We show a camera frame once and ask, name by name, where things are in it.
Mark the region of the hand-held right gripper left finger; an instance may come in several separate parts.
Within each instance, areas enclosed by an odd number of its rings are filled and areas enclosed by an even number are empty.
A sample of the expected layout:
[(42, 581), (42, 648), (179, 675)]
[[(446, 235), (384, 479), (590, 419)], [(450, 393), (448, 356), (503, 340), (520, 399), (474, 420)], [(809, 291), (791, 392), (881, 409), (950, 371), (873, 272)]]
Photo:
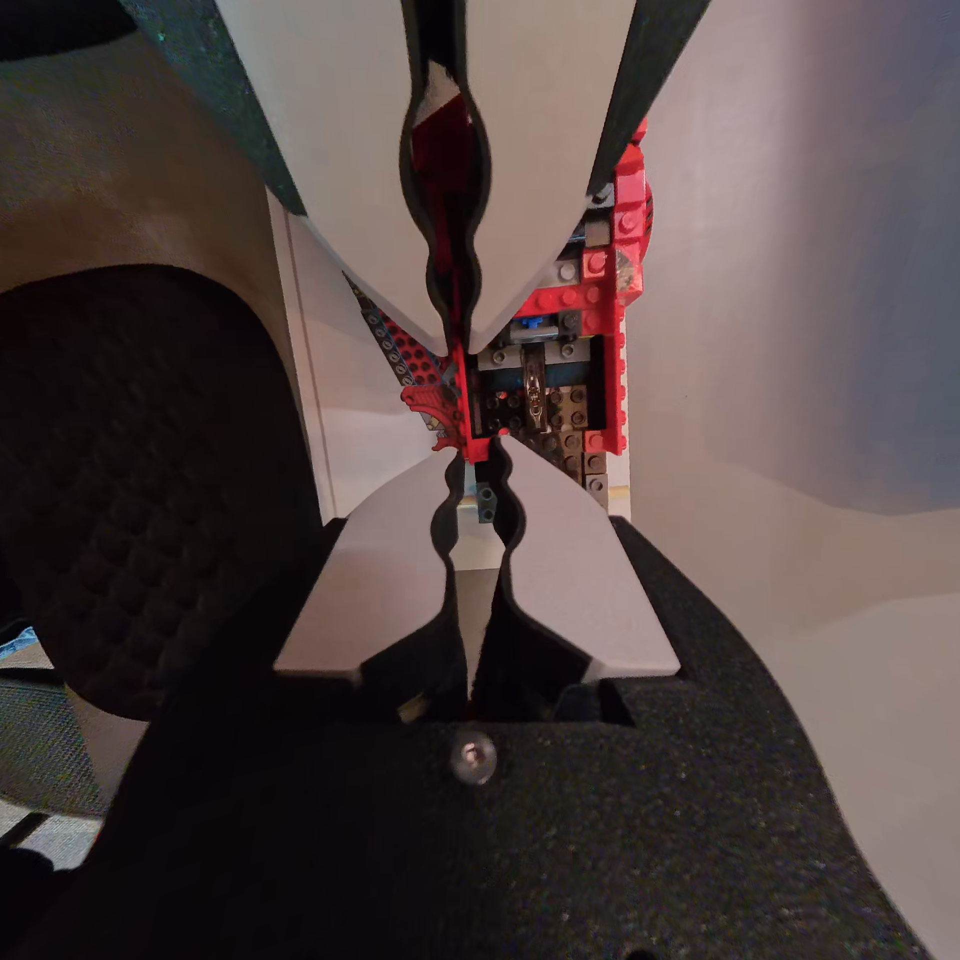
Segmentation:
[(346, 518), (285, 640), (280, 674), (359, 680), (441, 614), (455, 585), (465, 462), (451, 447), (396, 475)]

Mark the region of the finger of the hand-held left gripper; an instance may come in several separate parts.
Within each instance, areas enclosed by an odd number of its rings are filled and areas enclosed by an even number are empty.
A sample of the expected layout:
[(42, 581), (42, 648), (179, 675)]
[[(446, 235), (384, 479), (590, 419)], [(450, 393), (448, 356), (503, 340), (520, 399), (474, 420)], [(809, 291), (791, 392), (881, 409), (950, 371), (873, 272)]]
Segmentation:
[(469, 1), (466, 83), (489, 151), (469, 352), (522, 306), (581, 218), (636, 3)]
[(432, 227), (414, 185), (424, 97), (418, 11), (401, 1), (226, 1), (219, 12), (311, 232), (432, 353), (450, 352), (428, 285)]

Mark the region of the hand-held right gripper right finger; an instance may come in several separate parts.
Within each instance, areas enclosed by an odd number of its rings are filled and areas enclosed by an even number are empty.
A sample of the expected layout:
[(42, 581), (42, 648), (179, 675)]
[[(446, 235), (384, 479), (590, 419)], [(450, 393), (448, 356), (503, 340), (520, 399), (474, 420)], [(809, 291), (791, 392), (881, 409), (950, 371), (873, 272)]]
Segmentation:
[(606, 510), (512, 437), (489, 448), (505, 550), (479, 681), (673, 677), (681, 669)]

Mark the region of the lego instruction booklet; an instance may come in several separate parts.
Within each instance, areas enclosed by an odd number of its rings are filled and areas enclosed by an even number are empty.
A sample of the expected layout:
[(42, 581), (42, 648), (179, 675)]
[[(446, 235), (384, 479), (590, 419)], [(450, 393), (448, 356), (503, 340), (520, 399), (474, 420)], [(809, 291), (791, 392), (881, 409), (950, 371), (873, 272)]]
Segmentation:
[[(408, 332), (339, 270), (298, 218), (272, 196), (268, 203), (320, 511), (325, 520), (343, 518), (432, 452), (424, 420), (402, 401), (400, 358), (383, 320)], [(475, 470), (467, 462), (465, 470), (454, 564), (492, 569), (502, 551), (493, 529), (497, 498), (492, 522), (482, 523), (471, 497)]]

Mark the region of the red and black lego car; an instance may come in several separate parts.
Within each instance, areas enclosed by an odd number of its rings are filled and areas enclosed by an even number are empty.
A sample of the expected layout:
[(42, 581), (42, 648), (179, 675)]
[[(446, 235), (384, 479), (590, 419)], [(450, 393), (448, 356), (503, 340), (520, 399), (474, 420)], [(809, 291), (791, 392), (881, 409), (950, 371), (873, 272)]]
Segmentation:
[(439, 358), (384, 318), (399, 358), (400, 397), (423, 419), (432, 450), (474, 467), (470, 496), (493, 521), (494, 439), (516, 439), (583, 487), (605, 510), (627, 514), (629, 493), (626, 312), (643, 293), (654, 223), (643, 118), (544, 276), (476, 354)]

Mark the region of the black quilted chair seat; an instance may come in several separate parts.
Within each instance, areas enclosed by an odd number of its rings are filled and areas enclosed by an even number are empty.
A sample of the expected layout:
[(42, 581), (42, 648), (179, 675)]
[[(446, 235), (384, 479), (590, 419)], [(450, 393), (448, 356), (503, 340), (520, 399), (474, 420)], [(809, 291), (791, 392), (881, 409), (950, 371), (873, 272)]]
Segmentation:
[(83, 700), (152, 719), (321, 527), (286, 370), (237, 294), (162, 266), (2, 294), (2, 558)]
[(83, 50), (137, 30), (117, 1), (1, 1), (1, 62)]

